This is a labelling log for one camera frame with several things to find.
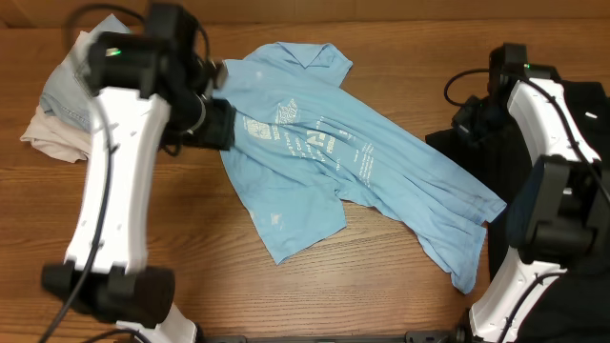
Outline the light blue printed t-shirt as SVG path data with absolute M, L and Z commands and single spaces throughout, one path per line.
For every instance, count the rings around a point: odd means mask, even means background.
M 349 201 L 404 223 L 459 291 L 474 288 L 504 201 L 342 89 L 352 62 L 335 46 L 277 42 L 226 66 L 235 139 L 221 158 L 274 262 L 342 230 Z

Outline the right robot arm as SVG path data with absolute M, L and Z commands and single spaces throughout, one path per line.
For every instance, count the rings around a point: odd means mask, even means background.
M 490 52 L 484 73 L 487 96 L 459 104 L 453 129 L 475 149 L 495 146 L 515 130 L 531 169 L 505 214 L 506 255 L 456 340 L 513 342 L 547 288 L 582 258 L 602 252 L 609 191 L 556 68 L 531 64 L 525 46 L 505 43 Z

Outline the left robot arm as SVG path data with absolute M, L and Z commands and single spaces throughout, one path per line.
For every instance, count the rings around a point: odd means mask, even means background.
M 140 342 L 200 342 L 173 302 L 173 271 L 148 265 L 147 218 L 155 159 L 185 147 L 226 151 L 234 107 L 216 99 L 226 65 L 198 54 L 207 33 L 182 6 L 152 3 L 140 33 L 102 32 L 74 75 L 91 114 L 82 206 L 64 260 L 43 268 L 44 290 Z

